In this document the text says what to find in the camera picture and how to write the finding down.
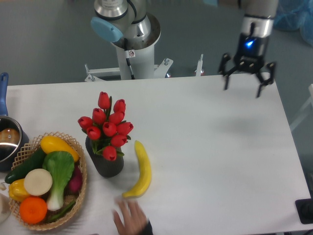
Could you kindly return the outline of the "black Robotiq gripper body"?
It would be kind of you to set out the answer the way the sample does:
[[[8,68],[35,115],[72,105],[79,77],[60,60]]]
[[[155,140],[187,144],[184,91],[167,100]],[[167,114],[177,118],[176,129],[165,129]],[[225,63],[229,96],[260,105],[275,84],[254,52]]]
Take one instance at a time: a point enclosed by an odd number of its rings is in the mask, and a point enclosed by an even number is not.
[[[241,33],[234,64],[238,71],[258,73],[265,64],[268,37],[249,37]]]

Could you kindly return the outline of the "dark sleeve forearm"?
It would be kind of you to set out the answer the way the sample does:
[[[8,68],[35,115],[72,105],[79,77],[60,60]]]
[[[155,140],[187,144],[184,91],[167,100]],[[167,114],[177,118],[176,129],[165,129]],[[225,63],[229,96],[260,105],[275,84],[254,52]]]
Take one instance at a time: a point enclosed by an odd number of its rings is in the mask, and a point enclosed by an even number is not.
[[[138,233],[138,235],[153,235],[153,227],[150,220],[147,221],[145,227]]]

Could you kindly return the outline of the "person's hand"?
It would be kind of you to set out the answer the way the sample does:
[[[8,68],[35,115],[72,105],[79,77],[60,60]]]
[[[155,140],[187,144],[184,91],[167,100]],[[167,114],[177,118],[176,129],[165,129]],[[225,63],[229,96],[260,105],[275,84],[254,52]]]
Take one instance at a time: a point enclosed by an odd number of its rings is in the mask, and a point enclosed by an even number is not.
[[[113,211],[113,221],[119,235],[140,235],[148,225],[148,219],[135,200],[115,200],[123,219]]]

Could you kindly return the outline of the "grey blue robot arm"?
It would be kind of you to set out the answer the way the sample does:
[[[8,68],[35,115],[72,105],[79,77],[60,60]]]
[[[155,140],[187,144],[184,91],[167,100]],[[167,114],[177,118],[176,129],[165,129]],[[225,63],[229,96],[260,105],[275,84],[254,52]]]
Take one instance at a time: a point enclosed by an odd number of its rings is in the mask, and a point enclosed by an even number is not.
[[[276,62],[266,62],[265,55],[272,32],[277,0],[219,0],[218,5],[237,7],[245,11],[236,54],[222,56],[218,73],[228,89],[231,74],[236,71],[253,74],[259,80],[257,97],[267,85],[274,83]]]

